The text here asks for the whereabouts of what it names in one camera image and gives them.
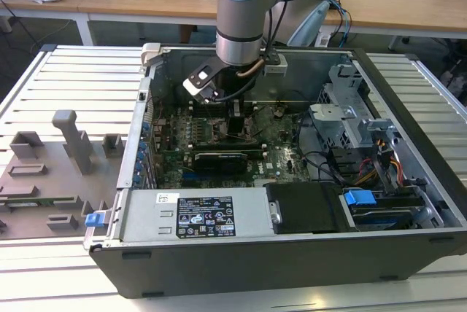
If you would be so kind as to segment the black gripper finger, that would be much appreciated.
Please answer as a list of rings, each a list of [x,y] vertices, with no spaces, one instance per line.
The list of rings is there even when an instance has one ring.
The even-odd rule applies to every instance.
[[[243,101],[234,99],[228,103],[228,134],[238,135],[244,128]]]

